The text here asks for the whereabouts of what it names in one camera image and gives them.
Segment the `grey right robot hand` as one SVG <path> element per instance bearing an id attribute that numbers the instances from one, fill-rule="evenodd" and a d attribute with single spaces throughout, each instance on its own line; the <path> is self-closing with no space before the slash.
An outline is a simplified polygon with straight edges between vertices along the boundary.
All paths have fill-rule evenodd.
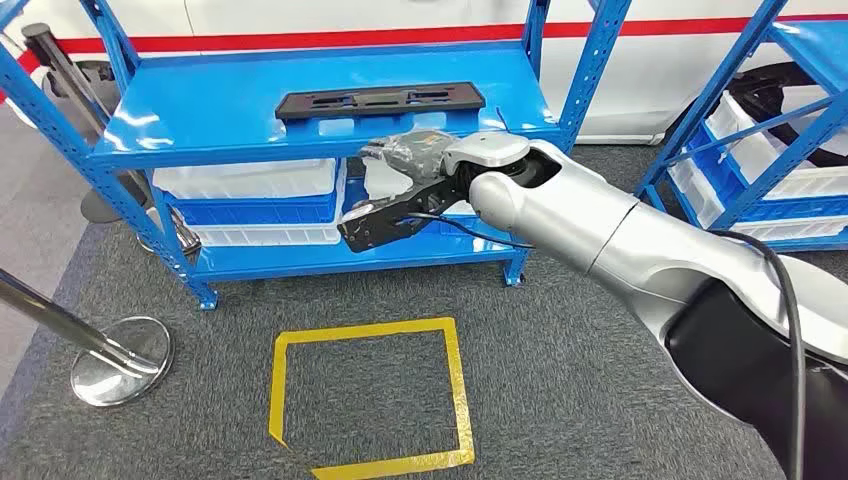
<path id="1" fill-rule="evenodd" d="M 440 130 L 412 130 L 369 140 L 358 156 L 382 161 L 414 184 L 427 184 L 443 178 L 443 152 L 459 140 Z"/>

